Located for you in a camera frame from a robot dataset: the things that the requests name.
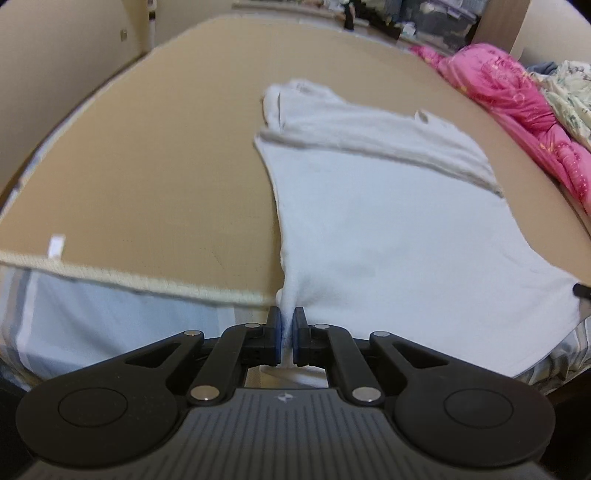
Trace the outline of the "white long-sleeve shirt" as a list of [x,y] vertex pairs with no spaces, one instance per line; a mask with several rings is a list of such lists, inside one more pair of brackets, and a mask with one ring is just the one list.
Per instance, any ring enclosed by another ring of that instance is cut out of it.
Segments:
[[294,310],[382,330],[510,377],[590,315],[576,278],[526,241],[479,145],[426,111],[353,104],[305,80],[263,96],[254,139],[280,221]]

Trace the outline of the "clear plastic storage bin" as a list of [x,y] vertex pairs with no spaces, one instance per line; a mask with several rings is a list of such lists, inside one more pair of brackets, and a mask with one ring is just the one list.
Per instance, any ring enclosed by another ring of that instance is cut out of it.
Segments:
[[405,1],[401,13],[418,33],[433,37],[450,49],[464,47],[479,20],[477,15],[451,1]]

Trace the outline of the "tan bed mattress sheet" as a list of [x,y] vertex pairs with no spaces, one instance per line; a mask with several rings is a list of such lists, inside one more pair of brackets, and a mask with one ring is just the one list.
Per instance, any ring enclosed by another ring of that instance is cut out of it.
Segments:
[[503,128],[414,54],[341,30],[221,16],[154,50],[62,133],[1,217],[1,260],[67,278],[266,305],[283,282],[263,92],[307,79],[447,119],[485,151],[530,246],[590,278],[586,218]]

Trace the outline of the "striped bed base sheet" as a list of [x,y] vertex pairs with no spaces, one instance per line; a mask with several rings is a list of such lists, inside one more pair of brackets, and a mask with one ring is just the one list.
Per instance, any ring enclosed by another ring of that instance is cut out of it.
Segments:
[[3,266],[1,376],[28,390],[186,330],[212,338],[266,314]]

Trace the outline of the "pink quilt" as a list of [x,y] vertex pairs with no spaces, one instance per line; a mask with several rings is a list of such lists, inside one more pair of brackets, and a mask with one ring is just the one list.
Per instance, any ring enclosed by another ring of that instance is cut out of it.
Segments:
[[547,174],[590,211],[590,152],[567,133],[526,69],[486,43],[451,56],[429,46],[410,51],[483,107]]

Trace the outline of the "pale floral blanket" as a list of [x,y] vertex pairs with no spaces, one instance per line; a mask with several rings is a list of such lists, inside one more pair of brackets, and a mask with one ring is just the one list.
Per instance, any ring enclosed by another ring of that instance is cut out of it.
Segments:
[[564,129],[590,150],[590,64],[572,60],[545,62],[527,71]]

